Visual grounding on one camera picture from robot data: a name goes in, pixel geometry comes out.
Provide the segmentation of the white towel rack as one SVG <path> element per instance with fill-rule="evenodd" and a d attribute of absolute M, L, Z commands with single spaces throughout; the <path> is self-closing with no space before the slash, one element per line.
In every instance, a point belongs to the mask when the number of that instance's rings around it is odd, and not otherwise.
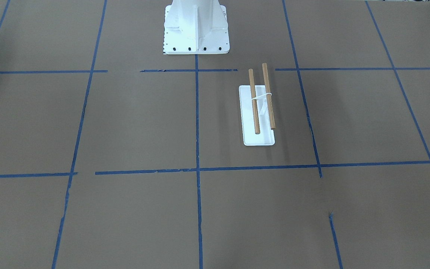
<path fill-rule="evenodd" d="M 275 145 L 276 121 L 268 64 L 262 63 L 263 84 L 256 85 L 249 69 L 249 84 L 239 86 L 242 138 L 245 146 Z"/>

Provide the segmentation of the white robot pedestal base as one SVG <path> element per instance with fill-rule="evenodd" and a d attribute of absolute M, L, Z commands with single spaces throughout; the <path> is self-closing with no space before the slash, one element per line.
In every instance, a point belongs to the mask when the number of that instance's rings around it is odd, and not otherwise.
<path fill-rule="evenodd" d="M 174 0 L 164 15 L 164 54 L 229 53 L 227 9 L 218 0 Z"/>

